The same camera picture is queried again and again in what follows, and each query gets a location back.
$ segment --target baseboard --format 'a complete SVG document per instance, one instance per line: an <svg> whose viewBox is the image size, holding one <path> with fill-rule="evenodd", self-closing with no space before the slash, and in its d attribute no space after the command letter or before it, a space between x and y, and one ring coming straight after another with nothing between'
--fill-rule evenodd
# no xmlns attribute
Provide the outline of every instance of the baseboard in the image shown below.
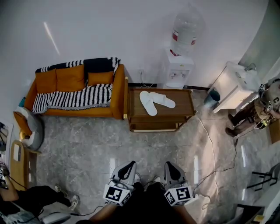
<svg viewBox="0 0 280 224"><path fill-rule="evenodd" d="M141 86L150 86L150 87L157 87L158 84L156 83L128 83L129 87L141 87ZM207 87L200 87L200 86L184 86L184 89L196 89L196 90L204 90L208 91L210 88Z"/></svg>

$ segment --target black pants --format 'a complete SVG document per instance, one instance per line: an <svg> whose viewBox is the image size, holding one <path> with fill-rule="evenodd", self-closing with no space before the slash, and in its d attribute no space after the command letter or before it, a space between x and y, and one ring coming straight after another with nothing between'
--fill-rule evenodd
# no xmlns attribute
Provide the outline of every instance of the black pants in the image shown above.
<svg viewBox="0 0 280 224"><path fill-rule="evenodd" d="M245 130L247 130L248 128L252 127L255 124L254 122L251 123L249 121L249 118L253 116L252 110L254 106L255 106L255 101L252 101L233 117L231 121L235 126L235 128L232 130L232 133L234 135L238 135L244 132Z"/></svg>
<svg viewBox="0 0 280 224"><path fill-rule="evenodd" d="M64 197L62 192L56 192L48 186L31 187L27 191L18 191L19 200L15 201L23 209L32 212L35 216L40 214L46 205L59 202L68 207L71 202Z"/></svg>
<svg viewBox="0 0 280 224"><path fill-rule="evenodd" d="M123 207L118 207L111 221L116 223L177 223L182 221L169 205L163 185L156 182L144 192L138 182L134 192Z"/></svg>

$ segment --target wooden side table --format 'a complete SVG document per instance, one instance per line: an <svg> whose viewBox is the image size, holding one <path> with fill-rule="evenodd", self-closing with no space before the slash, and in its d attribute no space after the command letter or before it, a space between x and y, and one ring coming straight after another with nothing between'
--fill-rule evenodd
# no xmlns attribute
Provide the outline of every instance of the wooden side table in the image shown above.
<svg viewBox="0 0 280 224"><path fill-rule="evenodd" d="M28 188L29 175L29 153L41 154L39 151L32 151L24 148L22 142L13 141L10 151L10 176L18 183ZM25 191L26 189L18 185L11 179L16 190Z"/></svg>
<svg viewBox="0 0 280 224"><path fill-rule="evenodd" d="M150 116L140 101L141 91L164 94L173 100L176 106L168 108L155 103L157 115ZM124 118L128 119L132 132L177 131L194 115L190 90L128 89L127 85L125 86Z"/></svg>

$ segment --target trash can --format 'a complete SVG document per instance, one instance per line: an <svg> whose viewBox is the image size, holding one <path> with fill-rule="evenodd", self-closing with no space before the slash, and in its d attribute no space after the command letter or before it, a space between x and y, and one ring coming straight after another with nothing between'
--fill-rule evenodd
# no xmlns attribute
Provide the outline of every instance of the trash can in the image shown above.
<svg viewBox="0 0 280 224"><path fill-rule="evenodd" d="M207 108L213 108L220 99L220 94L216 90L211 90L204 100L204 106Z"/></svg>

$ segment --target gray tiled floor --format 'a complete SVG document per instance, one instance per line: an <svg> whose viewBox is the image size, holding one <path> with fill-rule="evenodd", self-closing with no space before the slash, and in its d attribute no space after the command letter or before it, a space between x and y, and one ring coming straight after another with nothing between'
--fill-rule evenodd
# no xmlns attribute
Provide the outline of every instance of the gray tiled floor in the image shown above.
<svg viewBox="0 0 280 224"><path fill-rule="evenodd" d="M71 195L80 196L77 210L88 213L103 205L104 185L115 166L128 160L137 162L137 170L147 182L154 175L163 175L166 161L180 165L191 186L194 184L194 156L199 159L200 178L214 169L211 142L200 124L202 120L213 141L216 170L233 166L235 150L233 139L225 134L231 124L227 111L213 114L203 107L204 91L194 91L192 98L197 115L175 133L132 133L126 120L108 118L72 118L44 116L45 139L37 158L37 185L56 183L67 189ZM242 191L248 185L251 172L266 172L280 162L279 144L271 145L268 130L254 130L239 139L235 168L217 173L219 201L214 175L210 176L196 193L209 195L211 204L204 210L208 199L186 206L198 223L206 220L226 221L234 214L235 203L242 201ZM243 202L252 203L259 194L247 190ZM59 204L46 208L47 211L65 209ZM69 223L75 223L78 217Z"/></svg>

